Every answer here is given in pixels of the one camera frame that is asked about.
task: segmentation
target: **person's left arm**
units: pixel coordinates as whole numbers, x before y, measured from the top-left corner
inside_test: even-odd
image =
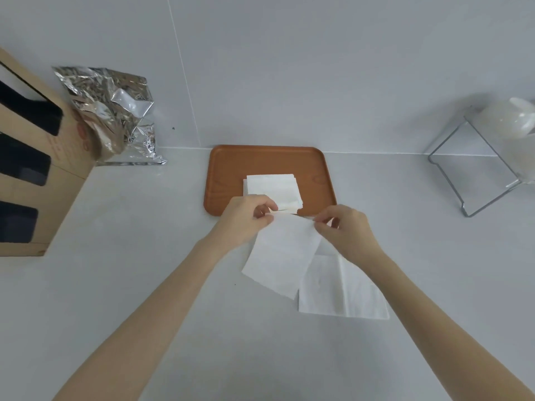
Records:
[[[54,401],[138,399],[216,263],[273,221],[268,207],[277,209],[265,195],[234,197],[210,233],[76,370]]]

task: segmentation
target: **brown box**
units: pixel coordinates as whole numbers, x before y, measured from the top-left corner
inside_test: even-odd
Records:
[[[42,97],[28,99],[0,80],[0,256],[42,256],[98,144],[68,103],[1,48],[0,64]]]

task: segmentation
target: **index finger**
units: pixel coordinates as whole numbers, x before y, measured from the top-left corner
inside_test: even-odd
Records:
[[[267,205],[273,211],[277,211],[279,209],[275,201],[271,200],[271,198],[269,198],[267,195],[251,194],[247,197],[250,197],[249,200],[252,204],[254,204],[255,208],[257,208],[259,205]]]
[[[323,222],[331,218],[342,218],[348,209],[350,208],[346,205],[331,205],[316,215],[314,222]]]

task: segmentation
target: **stack of napkins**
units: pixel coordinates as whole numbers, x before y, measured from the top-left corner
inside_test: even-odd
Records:
[[[321,235],[314,222],[274,213],[262,229],[242,272],[263,286],[294,299],[299,311],[343,317],[388,319],[386,300],[358,267],[339,255],[315,255]]]
[[[298,182],[293,174],[260,174],[247,176],[244,195],[265,194],[277,204],[278,212],[297,214],[303,208]]]

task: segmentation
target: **silver foil bag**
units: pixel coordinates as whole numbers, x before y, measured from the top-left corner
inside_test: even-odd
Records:
[[[147,79],[106,68],[54,67],[74,106],[101,141],[99,165],[163,165],[156,154]]]

